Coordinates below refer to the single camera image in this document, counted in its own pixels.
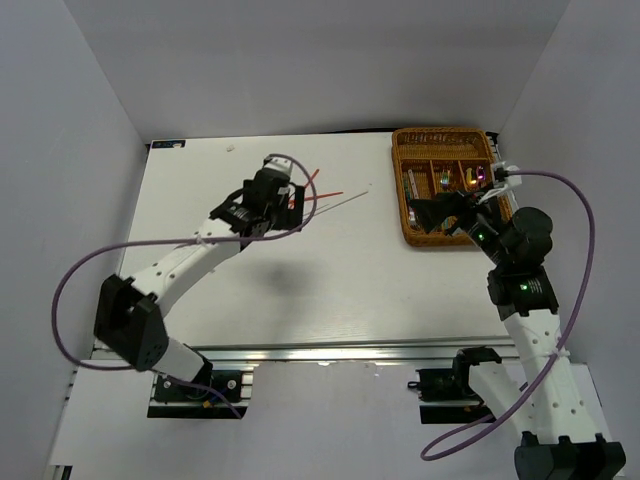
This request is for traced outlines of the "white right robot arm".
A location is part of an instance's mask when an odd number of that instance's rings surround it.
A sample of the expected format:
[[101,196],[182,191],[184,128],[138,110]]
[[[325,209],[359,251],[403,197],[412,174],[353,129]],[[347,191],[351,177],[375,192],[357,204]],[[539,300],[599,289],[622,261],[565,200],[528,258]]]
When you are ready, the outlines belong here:
[[449,218],[495,267],[487,288],[524,370],[519,388],[501,358],[488,347],[461,350],[451,384],[461,397],[477,396],[519,444],[514,464],[520,479],[612,479],[626,455],[606,439],[589,414],[561,340],[559,306],[543,267],[552,248],[553,223],[539,209],[523,207],[508,221],[474,194],[449,192],[414,199],[420,226],[430,232]]

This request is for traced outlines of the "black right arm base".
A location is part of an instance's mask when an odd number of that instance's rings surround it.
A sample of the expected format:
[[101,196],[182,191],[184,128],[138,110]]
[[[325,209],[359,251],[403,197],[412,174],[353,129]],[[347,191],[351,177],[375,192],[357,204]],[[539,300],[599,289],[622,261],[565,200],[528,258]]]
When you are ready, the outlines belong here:
[[451,369],[420,369],[416,375],[416,380],[407,383],[407,389],[418,397],[420,422],[423,425],[495,421],[490,409],[477,394],[466,393],[456,384]]

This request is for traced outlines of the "gold ornate rainbow spoon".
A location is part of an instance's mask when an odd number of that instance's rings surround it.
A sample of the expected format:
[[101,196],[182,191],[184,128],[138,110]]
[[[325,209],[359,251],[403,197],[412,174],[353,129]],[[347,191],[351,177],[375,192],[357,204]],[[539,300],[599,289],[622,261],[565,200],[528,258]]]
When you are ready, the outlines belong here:
[[468,167],[464,175],[465,188],[467,191],[473,191],[477,188],[477,171],[475,167]]

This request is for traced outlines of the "purple iridescent spoon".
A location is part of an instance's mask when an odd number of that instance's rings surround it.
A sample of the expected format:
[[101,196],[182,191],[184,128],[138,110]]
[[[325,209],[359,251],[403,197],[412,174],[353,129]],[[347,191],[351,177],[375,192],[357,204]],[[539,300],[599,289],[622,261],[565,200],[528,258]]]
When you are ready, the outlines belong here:
[[487,172],[483,165],[476,167],[476,187],[482,189],[487,184]]

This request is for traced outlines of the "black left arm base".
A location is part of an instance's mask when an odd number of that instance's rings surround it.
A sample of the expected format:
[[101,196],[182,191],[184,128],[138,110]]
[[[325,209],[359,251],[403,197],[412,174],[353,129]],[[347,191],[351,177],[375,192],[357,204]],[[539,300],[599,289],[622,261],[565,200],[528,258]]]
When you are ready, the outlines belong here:
[[243,367],[214,367],[205,387],[156,375],[147,408],[150,419],[240,420],[252,395],[253,373]]

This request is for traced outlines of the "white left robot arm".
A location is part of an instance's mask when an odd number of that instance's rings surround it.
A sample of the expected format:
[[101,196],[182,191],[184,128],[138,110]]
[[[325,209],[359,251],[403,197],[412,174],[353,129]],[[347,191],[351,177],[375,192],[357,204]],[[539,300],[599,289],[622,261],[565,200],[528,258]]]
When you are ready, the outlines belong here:
[[164,318],[178,300],[221,263],[265,238],[303,222],[305,189],[291,181],[293,164],[269,157],[214,208],[193,237],[128,278],[112,275],[100,290],[95,337],[133,369],[176,379],[188,398],[211,387],[212,364],[170,337]]

